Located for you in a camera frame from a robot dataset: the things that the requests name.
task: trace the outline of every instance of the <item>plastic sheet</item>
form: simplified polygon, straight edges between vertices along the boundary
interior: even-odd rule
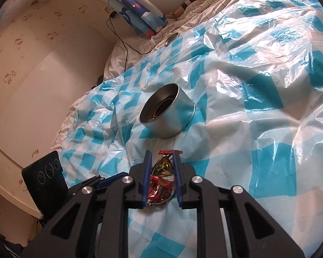
[[[196,104],[160,140],[139,112],[175,82]],[[77,106],[60,151],[69,186],[183,150],[215,185],[242,185],[309,257],[323,240],[323,8],[317,0],[240,0],[103,82]],[[196,211],[129,214],[130,257],[196,257]]]

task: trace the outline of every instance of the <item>camera lens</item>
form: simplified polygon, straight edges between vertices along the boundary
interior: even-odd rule
[[[60,162],[57,159],[55,159],[55,161],[54,161],[54,167],[57,170],[60,169]]]
[[[45,172],[47,173],[47,176],[48,177],[52,177],[54,175],[54,168],[52,167],[51,164],[48,164],[46,167],[45,167]]]
[[[44,184],[45,183],[45,175],[43,172],[39,172],[38,175],[37,175],[37,179],[38,179],[38,182],[40,184]]]

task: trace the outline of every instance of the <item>white board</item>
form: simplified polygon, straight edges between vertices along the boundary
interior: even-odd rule
[[[112,49],[85,27],[44,58],[0,119],[0,149],[23,168],[48,154],[70,106],[96,84]]]

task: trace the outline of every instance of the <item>round metal container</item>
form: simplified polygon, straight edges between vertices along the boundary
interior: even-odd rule
[[[139,121],[158,138],[167,139],[183,131],[194,113],[194,102],[177,84],[170,83],[147,100]]]

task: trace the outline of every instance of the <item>power cord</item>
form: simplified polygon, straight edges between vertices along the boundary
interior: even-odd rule
[[[124,65],[124,72],[126,71],[126,68],[127,68],[127,61],[128,61],[128,48],[126,47],[129,46],[132,50],[134,50],[135,52],[139,53],[140,55],[146,55],[146,54],[149,54],[150,52],[147,52],[147,53],[141,53],[139,51],[137,51],[136,49],[134,49],[133,47],[131,47],[129,44],[125,43],[124,41],[122,41],[122,39],[120,38],[119,35],[117,35],[116,33],[116,30],[115,30],[115,27],[113,25],[113,23],[111,22],[111,19],[115,18],[117,16],[117,12],[112,12],[110,15],[109,15],[109,18],[108,20],[106,21],[106,25],[107,27],[110,29],[111,32],[113,32],[118,38],[119,40],[123,43],[123,46],[125,47],[125,49],[127,50],[127,56],[126,56],[126,63]]]

